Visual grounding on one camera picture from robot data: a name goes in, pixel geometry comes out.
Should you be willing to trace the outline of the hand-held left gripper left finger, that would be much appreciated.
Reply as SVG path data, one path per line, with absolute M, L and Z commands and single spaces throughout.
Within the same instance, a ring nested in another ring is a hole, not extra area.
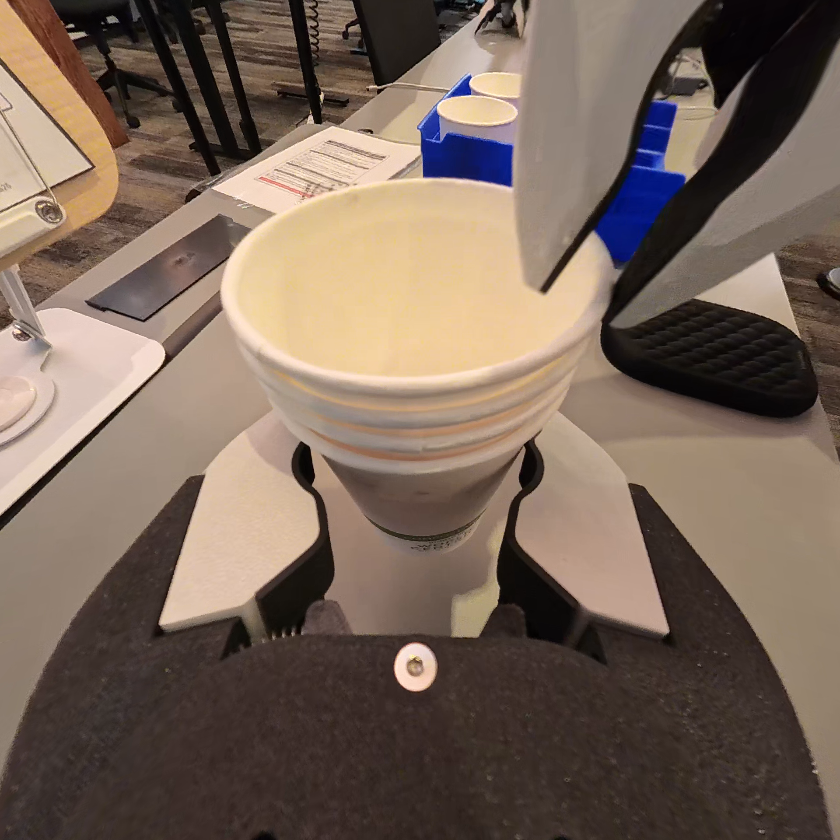
M 334 563 L 308 446 L 268 413 L 206 469 L 159 619 L 166 633 L 238 619 L 251 640 L 294 634 Z

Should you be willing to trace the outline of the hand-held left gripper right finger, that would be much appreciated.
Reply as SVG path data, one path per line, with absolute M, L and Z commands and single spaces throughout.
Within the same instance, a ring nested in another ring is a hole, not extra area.
M 560 413 L 526 444 L 497 561 L 499 603 L 531 638 L 579 644 L 610 627 L 669 634 L 631 487 L 592 438 Z

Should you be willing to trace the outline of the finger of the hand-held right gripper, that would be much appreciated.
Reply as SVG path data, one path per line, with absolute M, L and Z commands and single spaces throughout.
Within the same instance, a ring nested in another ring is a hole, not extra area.
M 811 2 L 729 94 L 707 157 L 626 264 L 604 324 L 675 308 L 838 212 L 838 6 Z
M 674 57 L 719 2 L 531 2 L 512 185 L 522 275 L 546 293 L 612 202 Z

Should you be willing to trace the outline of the narrow blue plastic bin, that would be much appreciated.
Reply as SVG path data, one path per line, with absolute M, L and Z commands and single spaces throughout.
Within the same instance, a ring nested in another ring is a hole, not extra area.
M 463 77 L 443 98 L 471 95 Z M 439 137 L 435 109 L 418 124 L 423 175 L 513 188 L 533 287 L 559 272 L 590 233 L 618 265 L 637 252 L 686 175 L 666 167 L 677 106 L 621 92 L 583 70 L 524 74 L 513 144 Z

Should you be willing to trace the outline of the stack of nested paper cups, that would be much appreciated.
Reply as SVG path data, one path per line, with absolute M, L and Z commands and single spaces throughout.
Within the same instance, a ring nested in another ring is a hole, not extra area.
M 417 550 L 475 527 L 556 414 L 592 336 L 543 363 L 431 377 L 304 372 L 235 341 L 281 422 L 376 528 Z

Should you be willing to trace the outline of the dark display board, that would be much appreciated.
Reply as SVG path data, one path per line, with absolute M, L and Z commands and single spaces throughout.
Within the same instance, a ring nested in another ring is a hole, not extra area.
M 374 82 L 399 80 L 442 40 L 433 1 L 353 1 Z

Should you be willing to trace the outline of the white clipboard stand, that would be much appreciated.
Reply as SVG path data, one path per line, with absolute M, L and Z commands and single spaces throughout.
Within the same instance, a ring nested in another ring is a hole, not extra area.
M 1 276 L 1 512 L 163 365 L 161 344 L 66 308 L 36 311 L 15 268 Z

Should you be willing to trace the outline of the laminated paper sheet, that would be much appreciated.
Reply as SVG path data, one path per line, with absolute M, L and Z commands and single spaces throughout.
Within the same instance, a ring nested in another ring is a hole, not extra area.
M 329 127 L 247 166 L 213 191 L 282 214 L 313 197 L 395 179 L 420 163 L 417 144 Z

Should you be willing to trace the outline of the black rectangular table inlay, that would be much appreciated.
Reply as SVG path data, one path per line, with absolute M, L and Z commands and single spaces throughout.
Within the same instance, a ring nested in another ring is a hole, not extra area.
M 88 306 L 146 322 L 221 266 L 250 228 L 218 214 L 86 300 Z

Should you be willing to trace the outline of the black office chair base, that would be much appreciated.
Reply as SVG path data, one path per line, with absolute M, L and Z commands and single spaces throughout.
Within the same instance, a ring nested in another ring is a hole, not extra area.
M 140 120 L 129 110 L 130 88 L 138 88 L 156 93 L 159 97 L 170 98 L 172 108 L 176 112 L 182 112 L 182 105 L 172 91 L 151 77 L 118 67 L 112 58 L 106 34 L 106 23 L 109 18 L 115 18 L 134 43 L 138 40 L 133 29 L 129 1 L 52 1 L 51 5 L 64 25 L 83 32 L 97 47 L 106 65 L 106 71 L 97 79 L 97 83 L 109 102 L 112 101 L 109 91 L 115 90 L 122 115 L 130 128 L 137 129 L 140 126 Z

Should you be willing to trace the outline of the brown wooden post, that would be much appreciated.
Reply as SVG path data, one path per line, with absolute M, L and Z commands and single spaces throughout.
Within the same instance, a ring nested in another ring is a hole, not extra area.
M 88 105 L 116 150 L 128 143 L 129 137 L 111 104 L 82 60 L 78 48 L 49 1 L 9 1 L 45 53 L 54 61 L 69 84 Z

